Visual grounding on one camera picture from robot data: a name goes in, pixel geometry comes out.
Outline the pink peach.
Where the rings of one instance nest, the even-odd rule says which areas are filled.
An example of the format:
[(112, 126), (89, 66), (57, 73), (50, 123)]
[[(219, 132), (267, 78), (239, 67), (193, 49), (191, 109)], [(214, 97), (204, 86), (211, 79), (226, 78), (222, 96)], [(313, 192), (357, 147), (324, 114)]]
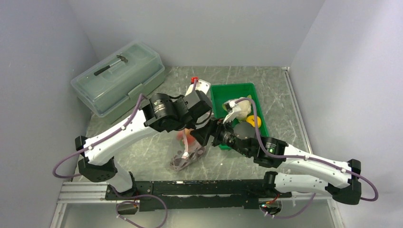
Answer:
[(193, 145), (196, 140), (195, 140), (195, 138), (193, 136), (190, 135), (191, 131), (192, 131), (192, 129), (187, 129), (187, 128), (179, 131), (177, 133), (176, 139), (178, 141), (180, 141), (182, 145), (184, 145), (183, 136), (185, 136), (188, 145)]

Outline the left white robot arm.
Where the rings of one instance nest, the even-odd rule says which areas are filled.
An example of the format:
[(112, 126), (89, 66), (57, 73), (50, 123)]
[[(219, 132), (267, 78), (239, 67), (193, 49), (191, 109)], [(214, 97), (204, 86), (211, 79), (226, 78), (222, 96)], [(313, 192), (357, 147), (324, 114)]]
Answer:
[(198, 119), (211, 109), (211, 100), (199, 90), (178, 97), (156, 93), (141, 100), (126, 120), (86, 139), (84, 157), (78, 161), (79, 174), (91, 182), (107, 182), (122, 198), (129, 200), (137, 191), (134, 177), (114, 157), (143, 138), (160, 132), (195, 128)]

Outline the clear zip top bag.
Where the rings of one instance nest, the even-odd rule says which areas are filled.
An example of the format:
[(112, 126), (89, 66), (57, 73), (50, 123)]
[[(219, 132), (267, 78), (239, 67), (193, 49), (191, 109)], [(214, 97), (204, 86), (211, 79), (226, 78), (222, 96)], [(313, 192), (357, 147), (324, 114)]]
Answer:
[(204, 150), (204, 154), (205, 154), (205, 152), (206, 152), (205, 147), (202, 147), (197, 141), (195, 141), (193, 145), (188, 145), (185, 136), (183, 136), (183, 139), (184, 139), (184, 145), (183, 145), (184, 148), (181, 151), (188, 153), (188, 152), (193, 152), (196, 150)]

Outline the dark red grape bunch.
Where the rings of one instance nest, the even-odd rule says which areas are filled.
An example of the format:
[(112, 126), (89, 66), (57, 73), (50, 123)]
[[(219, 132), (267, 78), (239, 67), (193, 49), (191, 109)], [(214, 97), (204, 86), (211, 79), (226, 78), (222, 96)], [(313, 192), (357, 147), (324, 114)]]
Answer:
[(177, 154), (172, 157), (169, 166), (175, 171), (181, 171), (190, 164), (198, 161), (203, 155), (204, 150), (196, 150), (188, 153), (178, 151)]

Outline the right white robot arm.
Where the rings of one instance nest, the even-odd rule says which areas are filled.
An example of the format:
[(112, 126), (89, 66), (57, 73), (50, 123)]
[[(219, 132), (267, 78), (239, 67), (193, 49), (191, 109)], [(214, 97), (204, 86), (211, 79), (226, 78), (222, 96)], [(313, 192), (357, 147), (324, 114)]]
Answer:
[(249, 123), (232, 126), (215, 118), (192, 130), (191, 136), (202, 146), (212, 137), (213, 146), (227, 145), (259, 166), (269, 168), (262, 183), (262, 192), (267, 197), (296, 191), (328, 195), (347, 205), (357, 205), (361, 199), (361, 183), (352, 174), (361, 170), (358, 160), (339, 162), (320, 158), (285, 141), (262, 136)]

